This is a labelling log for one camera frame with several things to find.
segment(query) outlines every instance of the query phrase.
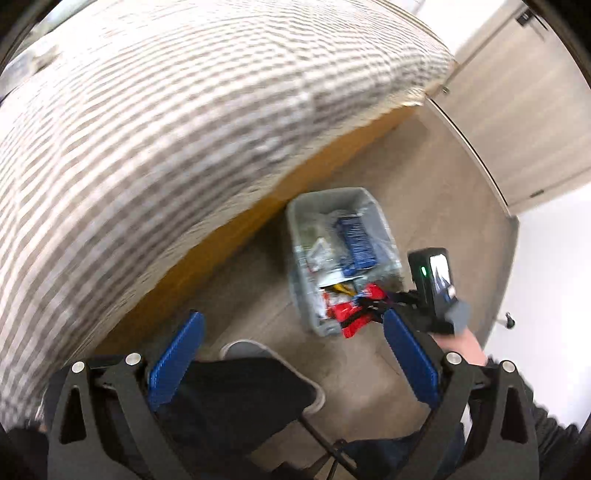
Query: shoe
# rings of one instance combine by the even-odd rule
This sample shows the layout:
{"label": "shoe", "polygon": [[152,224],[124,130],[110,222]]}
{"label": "shoe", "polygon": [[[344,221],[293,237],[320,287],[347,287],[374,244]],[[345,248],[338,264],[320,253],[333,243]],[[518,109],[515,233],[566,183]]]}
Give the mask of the shoe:
{"label": "shoe", "polygon": [[302,412],[304,415],[312,415],[319,411],[326,401],[326,394],[324,389],[315,381],[304,376],[298,372],[292,365],[290,365],[281,355],[271,350],[267,345],[256,342],[254,340],[236,340],[222,347],[220,350],[221,360],[234,360],[237,358],[274,358],[285,365],[291,372],[293,372],[300,380],[308,383],[316,391],[316,399],[308,405]]}

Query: black metal bracket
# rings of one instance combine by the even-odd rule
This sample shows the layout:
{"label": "black metal bracket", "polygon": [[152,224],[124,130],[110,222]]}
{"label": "black metal bracket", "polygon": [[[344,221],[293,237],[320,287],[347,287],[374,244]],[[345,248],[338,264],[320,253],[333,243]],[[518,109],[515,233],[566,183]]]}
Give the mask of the black metal bracket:
{"label": "black metal bracket", "polygon": [[[145,400],[140,387],[144,369],[143,359],[134,364],[122,360],[106,368],[91,369],[84,362],[76,362],[72,366],[62,388],[50,432],[49,480],[139,479],[105,453],[93,411],[91,386],[117,393],[129,430],[154,480],[191,480]],[[71,402],[79,403],[82,412],[82,419],[79,420],[82,423],[76,423],[80,423],[83,430],[79,430],[77,437],[69,441],[67,412]]]}

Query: white cabinet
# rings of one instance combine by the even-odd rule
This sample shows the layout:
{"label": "white cabinet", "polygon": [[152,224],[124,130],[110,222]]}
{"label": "white cabinet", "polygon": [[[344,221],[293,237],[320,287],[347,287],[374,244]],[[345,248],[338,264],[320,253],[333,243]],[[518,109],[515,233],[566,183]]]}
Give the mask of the white cabinet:
{"label": "white cabinet", "polygon": [[444,92],[512,213],[591,179],[591,90],[544,21],[509,18]]}

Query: black device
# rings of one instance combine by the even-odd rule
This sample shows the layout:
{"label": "black device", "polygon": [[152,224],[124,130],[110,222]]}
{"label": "black device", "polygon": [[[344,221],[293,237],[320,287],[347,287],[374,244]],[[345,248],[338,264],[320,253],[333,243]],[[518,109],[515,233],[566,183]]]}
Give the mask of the black device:
{"label": "black device", "polygon": [[417,286],[420,307],[439,321],[458,301],[452,269],[445,248],[424,248],[408,254],[408,264]]}

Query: metal bolt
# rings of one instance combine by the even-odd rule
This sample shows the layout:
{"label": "metal bolt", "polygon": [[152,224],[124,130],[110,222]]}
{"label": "metal bolt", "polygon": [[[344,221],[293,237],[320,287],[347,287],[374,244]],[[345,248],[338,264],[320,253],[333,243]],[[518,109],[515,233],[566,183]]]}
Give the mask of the metal bolt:
{"label": "metal bolt", "polygon": [[75,374],[79,374],[80,372],[82,372],[84,370],[84,362],[76,362],[74,365],[72,365],[72,371]]}
{"label": "metal bolt", "polygon": [[505,360],[501,363],[503,370],[507,373],[513,373],[515,371],[515,364],[513,362],[509,362],[509,360]]}
{"label": "metal bolt", "polygon": [[142,356],[139,353],[130,353],[125,357],[125,363],[128,365],[137,365],[141,359]]}
{"label": "metal bolt", "polygon": [[450,362],[452,365],[459,365],[462,363],[462,356],[457,353],[457,352],[449,352],[445,358],[447,359],[448,362]]}

